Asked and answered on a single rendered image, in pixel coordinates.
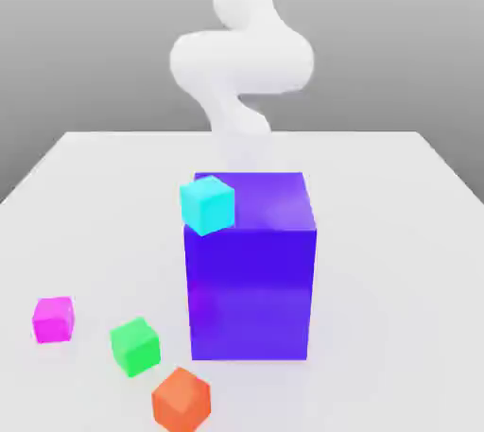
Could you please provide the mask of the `small orange cube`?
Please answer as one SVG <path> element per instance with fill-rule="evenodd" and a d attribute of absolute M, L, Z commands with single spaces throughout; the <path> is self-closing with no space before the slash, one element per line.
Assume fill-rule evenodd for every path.
<path fill-rule="evenodd" d="M 153 417 L 168 432 L 195 432 L 211 414 L 210 385 L 178 367 L 151 393 Z"/>

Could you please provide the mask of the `large purple box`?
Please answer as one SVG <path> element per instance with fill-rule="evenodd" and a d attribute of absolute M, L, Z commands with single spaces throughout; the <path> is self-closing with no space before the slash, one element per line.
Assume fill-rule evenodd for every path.
<path fill-rule="evenodd" d="M 217 172 L 235 192 L 234 225 L 184 228 L 195 360 L 307 357 L 317 225 L 301 172 Z"/>

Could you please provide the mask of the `small green cube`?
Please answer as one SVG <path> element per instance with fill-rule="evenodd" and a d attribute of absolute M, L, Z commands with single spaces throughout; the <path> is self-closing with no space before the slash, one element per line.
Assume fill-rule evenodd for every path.
<path fill-rule="evenodd" d="M 132 378 L 161 362 L 158 334 L 138 317 L 110 331 L 114 360 Z"/>

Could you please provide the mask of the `small cyan cube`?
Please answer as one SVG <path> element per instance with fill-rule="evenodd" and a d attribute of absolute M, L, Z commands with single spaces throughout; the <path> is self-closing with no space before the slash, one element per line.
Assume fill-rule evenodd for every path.
<path fill-rule="evenodd" d="M 182 185 L 180 199 L 182 221 L 200 236 L 234 225 L 234 189 L 215 176 Z"/>

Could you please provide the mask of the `small magenta cube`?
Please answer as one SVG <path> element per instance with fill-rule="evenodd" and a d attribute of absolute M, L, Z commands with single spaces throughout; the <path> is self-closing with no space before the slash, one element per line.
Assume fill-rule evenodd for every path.
<path fill-rule="evenodd" d="M 70 341 L 75 325 L 75 312 L 70 297 L 41 298 L 32 316 L 38 343 Z"/>

